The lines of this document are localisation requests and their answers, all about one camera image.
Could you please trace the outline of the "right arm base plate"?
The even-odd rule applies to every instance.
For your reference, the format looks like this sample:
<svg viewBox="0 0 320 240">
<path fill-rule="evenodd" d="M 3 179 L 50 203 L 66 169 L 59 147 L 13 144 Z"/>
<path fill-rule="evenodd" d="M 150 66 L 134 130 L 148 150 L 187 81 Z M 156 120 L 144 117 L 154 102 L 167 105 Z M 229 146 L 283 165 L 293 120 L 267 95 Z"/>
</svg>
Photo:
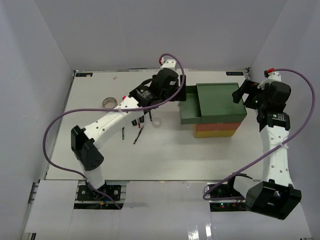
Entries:
<svg viewBox="0 0 320 240">
<path fill-rule="evenodd" d="M 210 193 L 211 198 L 232 198 L 233 200 L 240 200 L 244 197 L 236 191 L 232 186 L 228 185 L 227 183 L 223 183 L 215 188 Z"/>
</svg>

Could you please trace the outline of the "green drawer tray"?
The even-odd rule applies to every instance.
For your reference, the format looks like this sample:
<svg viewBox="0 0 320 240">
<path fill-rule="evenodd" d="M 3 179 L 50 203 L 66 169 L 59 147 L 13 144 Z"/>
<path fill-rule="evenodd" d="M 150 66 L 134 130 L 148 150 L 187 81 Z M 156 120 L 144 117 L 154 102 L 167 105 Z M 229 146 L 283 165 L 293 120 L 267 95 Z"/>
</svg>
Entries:
<svg viewBox="0 0 320 240">
<path fill-rule="evenodd" d="M 180 124 L 199 124 L 202 114 L 196 85 L 186 86 L 186 100 L 179 102 Z"/>
</svg>

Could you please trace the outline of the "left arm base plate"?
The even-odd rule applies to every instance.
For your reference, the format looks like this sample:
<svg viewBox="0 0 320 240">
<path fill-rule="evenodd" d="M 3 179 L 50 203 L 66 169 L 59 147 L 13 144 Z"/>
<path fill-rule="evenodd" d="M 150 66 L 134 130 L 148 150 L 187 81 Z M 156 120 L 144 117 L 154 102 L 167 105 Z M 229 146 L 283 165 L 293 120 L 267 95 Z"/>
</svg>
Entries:
<svg viewBox="0 0 320 240">
<path fill-rule="evenodd" d="M 99 191 L 110 196 L 114 201 L 121 199 L 121 185 L 104 185 Z M 80 185 L 77 192 L 77 201 L 110 201 L 105 195 L 92 190 L 87 185 Z"/>
</svg>

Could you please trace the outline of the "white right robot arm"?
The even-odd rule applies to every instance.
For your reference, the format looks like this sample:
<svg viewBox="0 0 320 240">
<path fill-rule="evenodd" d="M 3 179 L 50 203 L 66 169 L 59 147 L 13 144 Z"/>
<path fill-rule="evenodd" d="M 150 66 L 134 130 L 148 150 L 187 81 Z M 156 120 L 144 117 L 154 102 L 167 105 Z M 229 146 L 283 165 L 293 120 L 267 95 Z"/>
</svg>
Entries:
<svg viewBox="0 0 320 240">
<path fill-rule="evenodd" d="M 237 174 L 225 188 L 226 195 L 236 200 L 244 197 L 249 211 L 284 220 L 302 199 L 302 193 L 293 187 L 288 166 L 288 139 L 290 117 L 284 112 L 291 95 L 291 87 L 280 81 L 264 86 L 245 80 L 232 93 L 233 102 L 239 103 L 244 94 L 244 106 L 256 110 L 263 145 L 263 169 L 260 182 L 244 174 Z"/>
</svg>

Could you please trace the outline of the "black ballpoint pen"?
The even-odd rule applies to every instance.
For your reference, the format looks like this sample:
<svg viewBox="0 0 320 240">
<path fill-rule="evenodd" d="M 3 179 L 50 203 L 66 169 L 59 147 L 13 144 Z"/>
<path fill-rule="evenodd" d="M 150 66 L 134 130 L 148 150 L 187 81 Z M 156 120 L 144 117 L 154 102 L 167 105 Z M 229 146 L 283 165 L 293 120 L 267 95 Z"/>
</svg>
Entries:
<svg viewBox="0 0 320 240">
<path fill-rule="evenodd" d="M 134 142 L 133 142 L 133 144 L 134 144 L 134 145 L 137 143 L 137 141 L 138 141 L 138 139 L 139 139 L 139 137 L 140 137 L 140 135 L 141 135 L 141 133 L 142 133 L 142 131 L 143 131 L 144 127 L 145 127 L 145 126 L 142 126 L 142 127 L 140 128 L 140 130 L 139 130 L 139 132 L 138 132 L 138 134 L 137 134 L 136 138 L 134 139 Z"/>
</svg>

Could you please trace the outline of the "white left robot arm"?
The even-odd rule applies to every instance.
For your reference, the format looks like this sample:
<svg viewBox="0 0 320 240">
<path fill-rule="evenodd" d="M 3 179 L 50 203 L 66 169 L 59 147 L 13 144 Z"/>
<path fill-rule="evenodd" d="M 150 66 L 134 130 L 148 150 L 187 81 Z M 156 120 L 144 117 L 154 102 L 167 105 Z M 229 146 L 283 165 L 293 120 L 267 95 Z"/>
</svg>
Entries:
<svg viewBox="0 0 320 240">
<path fill-rule="evenodd" d="M 105 180 L 100 168 L 104 161 L 99 149 L 120 129 L 143 117 L 160 103 L 179 100 L 178 90 L 182 76 L 174 68 L 163 67 L 160 71 L 134 88 L 112 111 L 86 125 L 71 130 L 71 150 L 80 162 L 85 179 L 89 183 L 88 193 L 99 200 L 105 196 Z"/>
</svg>

